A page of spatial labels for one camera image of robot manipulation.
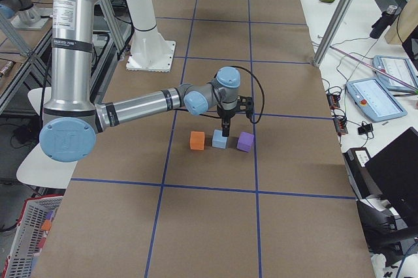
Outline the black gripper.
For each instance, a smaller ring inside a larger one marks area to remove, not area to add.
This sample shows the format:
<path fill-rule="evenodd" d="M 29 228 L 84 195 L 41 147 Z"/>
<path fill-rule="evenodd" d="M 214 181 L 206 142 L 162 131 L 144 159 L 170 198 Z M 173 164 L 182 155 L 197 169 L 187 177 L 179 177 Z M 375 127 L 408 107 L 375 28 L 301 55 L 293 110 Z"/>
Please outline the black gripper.
<path fill-rule="evenodd" d="M 231 119 L 234 117 L 235 111 L 234 110 L 218 110 L 217 114 L 221 118 L 222 136 L 229 137 Z"/>

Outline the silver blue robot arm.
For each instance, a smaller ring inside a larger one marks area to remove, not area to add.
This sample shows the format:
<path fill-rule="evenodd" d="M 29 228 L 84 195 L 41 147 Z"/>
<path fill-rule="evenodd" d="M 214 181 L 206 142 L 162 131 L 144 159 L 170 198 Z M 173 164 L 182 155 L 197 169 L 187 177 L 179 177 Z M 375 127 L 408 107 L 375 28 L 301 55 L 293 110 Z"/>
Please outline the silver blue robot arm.
<path fill-rule="evenodd" d="M 102 93 L 91 90 L 94 12 L 103 1 L 53 0 L 52 91 L 39 134 L 44 154 L 59 162 L 79 161 L 105 129 L 182 107 L 194 116 L 216 108 L 222 134 L 228 136 L 242 103 L 234 67 L 220 68 L 202 86 L 182 84 L 119 102 L 105 102 Z"/>

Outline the grey robot arm left background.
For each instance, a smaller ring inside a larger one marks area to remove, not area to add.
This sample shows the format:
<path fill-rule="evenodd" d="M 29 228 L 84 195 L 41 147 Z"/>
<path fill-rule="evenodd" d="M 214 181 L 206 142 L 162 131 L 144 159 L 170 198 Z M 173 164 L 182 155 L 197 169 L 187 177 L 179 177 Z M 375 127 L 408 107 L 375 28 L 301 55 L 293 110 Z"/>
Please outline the grey robot arm left background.
<path fill-rule="evenodd" d="M 41 30 L 52 17 L 52 11 L 38 7 L 32 0 L 1 0 L 1 14 L 19 30 Z"/>

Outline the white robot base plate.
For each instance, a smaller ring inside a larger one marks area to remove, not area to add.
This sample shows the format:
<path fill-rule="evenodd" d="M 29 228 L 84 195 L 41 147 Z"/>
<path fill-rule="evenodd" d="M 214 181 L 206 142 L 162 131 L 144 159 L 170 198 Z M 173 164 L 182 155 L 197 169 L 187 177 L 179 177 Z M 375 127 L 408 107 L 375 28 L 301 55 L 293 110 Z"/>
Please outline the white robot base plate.
<path fill-rule="evenodd" d="M 175 41 L 159 39 L 157 42 L 148 42 L 146 39 L 142 39 L 139 45 L 134 45 L 131 48 L 126 69 L 169 72 L 175 49 Z"/>

